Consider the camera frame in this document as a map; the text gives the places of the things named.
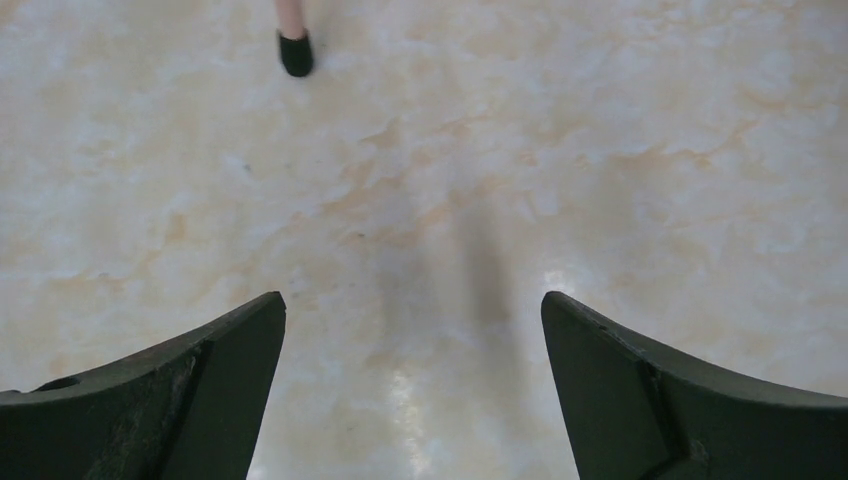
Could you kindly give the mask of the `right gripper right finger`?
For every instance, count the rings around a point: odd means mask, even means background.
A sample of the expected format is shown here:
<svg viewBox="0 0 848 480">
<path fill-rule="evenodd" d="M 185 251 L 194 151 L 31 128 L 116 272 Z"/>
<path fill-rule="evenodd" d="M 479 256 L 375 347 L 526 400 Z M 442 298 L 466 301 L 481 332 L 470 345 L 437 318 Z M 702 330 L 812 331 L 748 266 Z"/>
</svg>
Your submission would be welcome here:
<svg viewBox="0 0 848 480">
<path fill-rule="evenodd" d="M 737 373 L 561 292 L 541 320 L 583 479 L 843 479 L 847 401 Z"/>
</svg>

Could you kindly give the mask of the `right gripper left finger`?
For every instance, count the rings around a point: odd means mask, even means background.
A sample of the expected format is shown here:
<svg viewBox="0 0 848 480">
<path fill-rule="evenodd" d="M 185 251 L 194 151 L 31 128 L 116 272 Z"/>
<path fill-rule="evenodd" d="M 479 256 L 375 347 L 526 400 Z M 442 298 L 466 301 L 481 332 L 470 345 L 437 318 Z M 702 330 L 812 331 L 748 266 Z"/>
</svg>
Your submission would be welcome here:
<svg viewBox="0 0 848 480">
<path fill-rule="evenodd" d="M 243 479 L 285 335 L 265 293 L 109 364 L 1 395 L 5 479 Z"/>
</svg>

